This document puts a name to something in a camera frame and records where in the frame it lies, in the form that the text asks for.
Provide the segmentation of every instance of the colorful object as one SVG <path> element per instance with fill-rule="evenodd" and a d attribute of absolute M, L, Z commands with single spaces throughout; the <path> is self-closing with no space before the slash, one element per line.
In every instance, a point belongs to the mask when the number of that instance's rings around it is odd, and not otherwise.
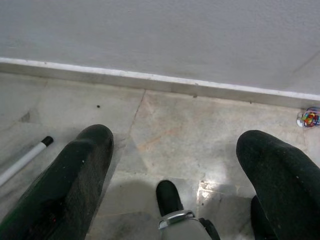
<path fill-rule="evenodd" d="M 320 125 L 320 107 L 310 107 L 304 113 L 300 113 L 296 120 L 300 127 L 312 128 Z"/>

